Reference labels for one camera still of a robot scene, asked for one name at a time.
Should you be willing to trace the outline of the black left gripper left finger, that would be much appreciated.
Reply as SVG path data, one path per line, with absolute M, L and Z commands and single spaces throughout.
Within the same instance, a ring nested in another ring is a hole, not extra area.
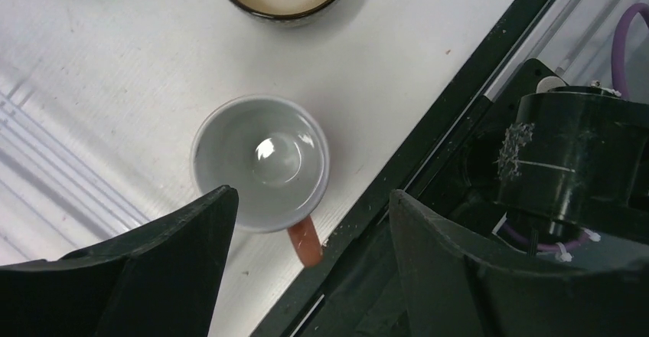
M 1 268 L 3 336 L 206 336 L 239 203 L 224 185 L 59 260 Z

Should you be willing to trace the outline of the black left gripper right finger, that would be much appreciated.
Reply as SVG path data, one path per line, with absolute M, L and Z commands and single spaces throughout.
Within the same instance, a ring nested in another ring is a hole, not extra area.
M 646 336 L 648 261 L 584 270 L 515 252 L 395 190 L 390 231 L 414 336 Z

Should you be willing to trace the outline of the pink floral ceramic mug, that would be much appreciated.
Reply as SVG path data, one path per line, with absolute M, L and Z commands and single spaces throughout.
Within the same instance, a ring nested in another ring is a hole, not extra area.
M 197 190 L 235 188 L 237 227 L 259 234 L 287 231 L 304 267 L 323 258 L 311 214 L 324 197 L 330 167 L 328 141 L 318 122 L 297 103 L 277 96 L 226 102 L 205 118 L 192 144 Z

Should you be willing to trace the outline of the black right arm base joint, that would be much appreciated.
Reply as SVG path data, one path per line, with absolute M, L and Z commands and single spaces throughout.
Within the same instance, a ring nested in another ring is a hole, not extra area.
M 502 208 L 512 240 L 540 249 L 586 231 L 648 242 L 648 106 L 571 86 L 525 61 L 460 158 L 470 189 Z

